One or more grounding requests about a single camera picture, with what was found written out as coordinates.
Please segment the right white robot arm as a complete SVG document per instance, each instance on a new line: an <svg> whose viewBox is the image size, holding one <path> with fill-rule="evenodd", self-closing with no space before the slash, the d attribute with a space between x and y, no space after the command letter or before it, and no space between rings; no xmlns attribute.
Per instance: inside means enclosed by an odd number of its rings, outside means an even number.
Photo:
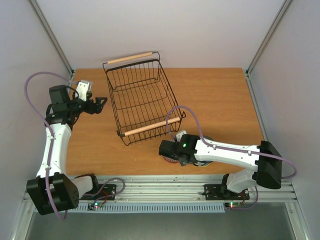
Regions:
<svg viewBox="0 0 320 240"><path fill-rule="evenodd" d="M237 173L225 174L221 184L206 194L213 200L231 200L256 186L271 190L282 186L280 154L268 141L260 145L234 145L182 131L172 140L163 140L158 154L183 167L204 167L213 162L241 167Z"/></svg>

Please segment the red patterned bowl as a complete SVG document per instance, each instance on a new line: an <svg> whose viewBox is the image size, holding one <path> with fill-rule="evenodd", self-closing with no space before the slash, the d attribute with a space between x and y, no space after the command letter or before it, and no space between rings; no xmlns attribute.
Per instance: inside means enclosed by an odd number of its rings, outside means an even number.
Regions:
<svg viewBox="0 0 320 240"><path fill-rule="evenodd" d="M165 161L167 161L167 162L169 162L169 163L173 163L173 164L179 163L178 160L176 160L176 159L174 159L174 158L170 158L170 157L168 157L168 156L163 156L163 158L164 158Z"/></svg>

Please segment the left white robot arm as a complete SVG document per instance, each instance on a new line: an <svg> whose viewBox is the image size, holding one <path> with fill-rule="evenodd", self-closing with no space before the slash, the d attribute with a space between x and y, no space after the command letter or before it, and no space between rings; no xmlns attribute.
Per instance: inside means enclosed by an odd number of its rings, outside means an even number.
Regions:
<svg viewBox="0 0 320 240"><path fill-rule="evenodd" d="M97 177L86 173L70 179L66 175L69 140L80 114L100 114L107 97L92 99L92 83L78 82L76 88L57 85L49 89L51 103L44 117L46 143L40 168L26 190L40 215L75 209L84 195L96 199L101 193Z"/></svg>

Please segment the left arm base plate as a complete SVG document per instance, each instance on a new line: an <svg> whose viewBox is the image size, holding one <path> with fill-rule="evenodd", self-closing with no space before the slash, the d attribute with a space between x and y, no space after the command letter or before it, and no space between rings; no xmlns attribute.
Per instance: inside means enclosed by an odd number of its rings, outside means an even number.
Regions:
<svg viewBox="0 0 320 240"><path fill-rule="evenodd" d="M106 197L108 197L108 200L114 200L115 197L113 196L113 194L115 194L117 192L117 186L115 184L106 184L103 189L99 192L99 194L94 195L98 192L98 190L102 187L102 184L98 185L98 188L94 188L91 191L89 191L88 193L86 193L86 195L83 195L80 200L81 201L94 201L98 198L102 198L102 200L105 200Z"/></svg>

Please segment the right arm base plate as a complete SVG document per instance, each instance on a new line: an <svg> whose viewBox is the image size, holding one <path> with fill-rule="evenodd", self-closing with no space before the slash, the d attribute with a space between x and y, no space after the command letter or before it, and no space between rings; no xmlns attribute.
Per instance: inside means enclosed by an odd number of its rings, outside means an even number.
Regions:
<svg viewBox="0 0 320 240"><path fill-rule="evenodd" d="M205 184L202 195L207 201L246 201L250 199L247 188L240 193L236 193L227 189L222 190L220 184Z"/></svg>

